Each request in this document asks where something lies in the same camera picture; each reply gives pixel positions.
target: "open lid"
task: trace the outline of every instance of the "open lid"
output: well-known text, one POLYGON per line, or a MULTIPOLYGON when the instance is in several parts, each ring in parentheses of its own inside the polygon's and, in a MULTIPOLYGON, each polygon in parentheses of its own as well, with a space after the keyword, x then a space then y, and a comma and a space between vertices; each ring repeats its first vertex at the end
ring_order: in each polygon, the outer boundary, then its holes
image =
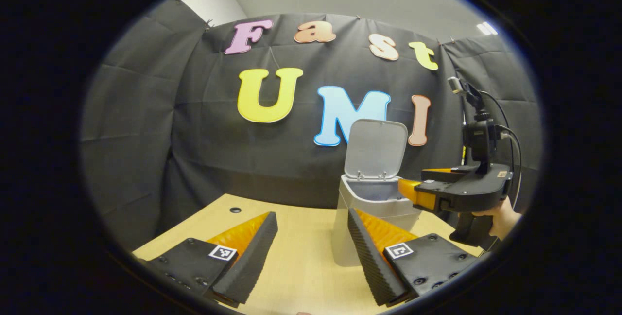
POLYGON ((408 130, 402 123, 357 120, 346 150, 345 173, 351 178, 395 177, 402 165, 408 130))

